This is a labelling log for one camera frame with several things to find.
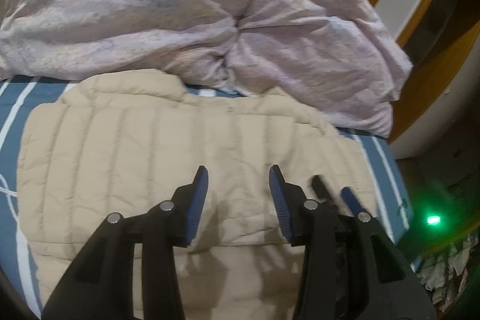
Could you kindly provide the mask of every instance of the beige quilted jacket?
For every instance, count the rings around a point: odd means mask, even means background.
[[[272,164],[311,198],[308,182],[321,174],[333,192],[351,186],[375,209],[359,145],[281,90],[198,97],[158,70],[93,76],[33,110],[23,133],[20,224],[38,265],[42,301],[108,213],[146,212],[190,183],[200,164],[210,177],[200,227],[191,248],[176,252],[188,318],[291,315],[302,248],[291,248],[279,233],[268,190]]]

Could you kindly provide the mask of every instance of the ribbed blue pad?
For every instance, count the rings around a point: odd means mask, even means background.
[[[193,198],[187,213],[185,240],[188,244],[190,244],[197,235],[198,224],[200,223],[200,217],[202,216],[203,204],[205,203],[205,197],[207,196],[207,189],[208,171],[203,167],[201,168],[200,179],[193,193]]]
[[[277,211],[278,222],[280,223],[280,230],[283,237],[291,243],[292,239],[292,215],[290,209],[286,204],[285,196],[283,194],[280,182],[273,167],[268,172],[268,184],[270,186],[270,193],[272,193],[273,203]]]
[[[343,202],[349,207],[354,216],[361,211],[365,211],[364,207],[360,204],[357,197],[353,194],[353,191],[349,187],[344,187],[340,192]]]

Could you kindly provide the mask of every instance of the mattress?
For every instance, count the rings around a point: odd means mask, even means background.
[[[0,267],[30,309],[41,313],[36,266],[18,226],[16,164],[25,121],[33,108],[54,102],[73,86],[47,77],[15,76],[0,82]],[[186,87],[201,96],[239,97],[224,92]],[[409,228],[412,209],[402,177],[384,139],[354,129],[339,129],[360,143],[374,183],[377,215],[393,242]]]

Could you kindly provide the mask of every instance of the silver screw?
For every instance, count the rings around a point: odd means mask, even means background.
[[[371,220],[371,216],[365,211],[361,211],[357,217],[362,223],[368,223]]]
[[[175,207],[175,204],[172,201],[163,201],[160,203],[160,209],[163,211],[171,211]]]
[[[110,224],[116,224],[120,221],[120,219],[122,218],[122,215],[120,213],[110,213],[107,217],[106,217],[106,220],[110,223]]]
[[[314,211],[318,208],[318,202],[314,199],[308,199],[303,203],[303,207],[309,211]]]

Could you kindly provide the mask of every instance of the glowing green led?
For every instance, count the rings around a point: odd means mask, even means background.
[[[440,223],[440,216],[430,216],[427,218],[429,226],[435,226]]]

